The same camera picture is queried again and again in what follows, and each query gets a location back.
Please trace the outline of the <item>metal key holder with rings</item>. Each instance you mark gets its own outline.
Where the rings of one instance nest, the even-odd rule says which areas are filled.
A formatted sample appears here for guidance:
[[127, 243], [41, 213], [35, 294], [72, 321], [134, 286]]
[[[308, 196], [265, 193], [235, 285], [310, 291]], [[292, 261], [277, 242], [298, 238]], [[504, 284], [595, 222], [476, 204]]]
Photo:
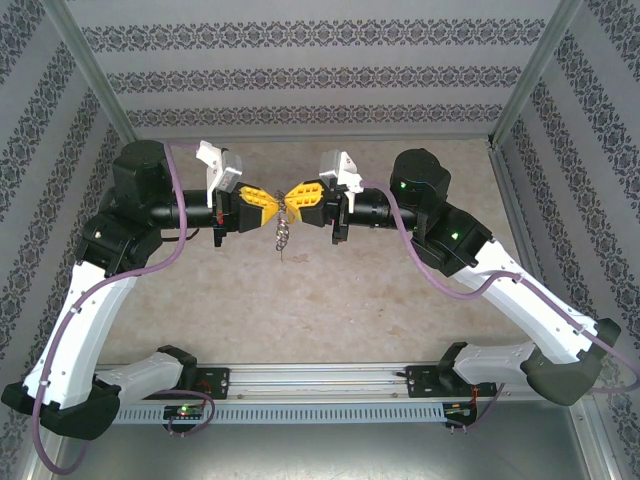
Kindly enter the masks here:
[[276, 213], [276, 230], [275, 230], [275, 250], [280, 255], [280, 260], [284, 260], [284, 249], [287, 247], [290, 238], [290, 225], [295, 220], [295, 216], [289, 211], [285, 202], [285, 194], [277, 191], [275, 196], [278, 204]]

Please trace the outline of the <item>grey metal base panel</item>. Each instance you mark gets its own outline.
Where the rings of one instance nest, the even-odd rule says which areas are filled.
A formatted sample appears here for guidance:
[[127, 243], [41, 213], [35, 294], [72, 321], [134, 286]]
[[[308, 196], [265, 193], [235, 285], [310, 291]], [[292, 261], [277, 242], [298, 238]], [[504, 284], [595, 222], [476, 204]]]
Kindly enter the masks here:
[[33, 480], [609, 480], [562, 420], [504, 418], [469, 433], [435, 424], [221, 425], [174, 438], [116, 426], [79, 468]]

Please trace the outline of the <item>aluminium frame corner post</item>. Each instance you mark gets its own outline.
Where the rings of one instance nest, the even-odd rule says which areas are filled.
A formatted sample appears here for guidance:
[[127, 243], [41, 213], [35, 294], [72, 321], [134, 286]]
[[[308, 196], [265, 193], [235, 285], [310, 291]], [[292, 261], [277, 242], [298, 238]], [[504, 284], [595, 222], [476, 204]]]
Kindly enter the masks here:
[[125, 109], [119, 102], [106, 74], [74, 19], [66, 0], [40, 0], [40, 2], [120, 139], [125, 144], [137, 141], [138, 135]]
[[585, 0], [559, 0], [495, 127], [488, 136], [487, 145], [491, 153], [496, 152], [504, 143], [566, 30], [584, 3]]

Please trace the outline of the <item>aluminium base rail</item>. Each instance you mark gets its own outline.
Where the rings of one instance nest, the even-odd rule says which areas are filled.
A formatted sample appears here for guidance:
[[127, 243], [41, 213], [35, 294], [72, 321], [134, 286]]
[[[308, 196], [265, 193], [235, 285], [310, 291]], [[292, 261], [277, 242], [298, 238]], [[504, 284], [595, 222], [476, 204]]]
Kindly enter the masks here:
[[188, 389], [215, 400], [268, 402], [486, 400], [497, 385], [446, 387], [433, 362], [337, 364], [203, 364]]

